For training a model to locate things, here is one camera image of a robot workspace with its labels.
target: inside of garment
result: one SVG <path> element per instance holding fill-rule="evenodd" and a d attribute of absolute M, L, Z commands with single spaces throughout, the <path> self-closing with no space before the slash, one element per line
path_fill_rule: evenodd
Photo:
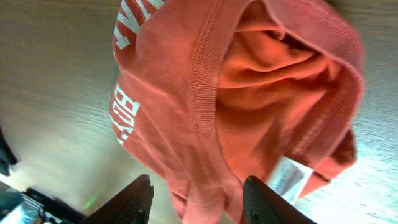
<path fill-rule="evenodd" d="M 221 67 L 216 125 L 226 162 L 244 182 L 266 180 L 302 123 L 339 90 L 339 63 L 279 27 L 260 1 L 242 15 Z"/>

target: clothing label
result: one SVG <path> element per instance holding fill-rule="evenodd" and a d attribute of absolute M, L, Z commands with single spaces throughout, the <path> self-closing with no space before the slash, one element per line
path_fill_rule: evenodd
<path fill-rule="evenodd" d="M 288 203 L 294 204 L 309 180 L 313 169 L 282 156 L 267 185 Z"/>

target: table surface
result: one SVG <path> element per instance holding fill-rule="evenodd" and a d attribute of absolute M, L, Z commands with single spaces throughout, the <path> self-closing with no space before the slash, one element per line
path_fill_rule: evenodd
<path fill-rule="evenodd" d="M 359 30 L 366 95 L 354 130 L 358 162 L 297 207 L 318 223 L 398 220 L 398 1 L 330 0 Z M 21 163 L 0 180 L 92 213 L 151 174 L 150 223 L 180 223 L 165 182 L 115 140 L 108 103 L 118 75 L 112 38 L 119 0 L 0 3 L 0 122 Z M 222 223 L 229 223 L 224 217 Z"/>

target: red garment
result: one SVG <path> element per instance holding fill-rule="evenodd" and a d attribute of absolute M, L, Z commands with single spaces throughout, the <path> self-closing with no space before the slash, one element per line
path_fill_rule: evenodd
<path fill-rule="evenodd" d="M 245 178 L 281 155 L 314 168 L 302 195 L 354 162 L 363 51 L 322 0 L 123 0 L 114 37 L 118 141 L 184 223 L 244 223 Z"/>

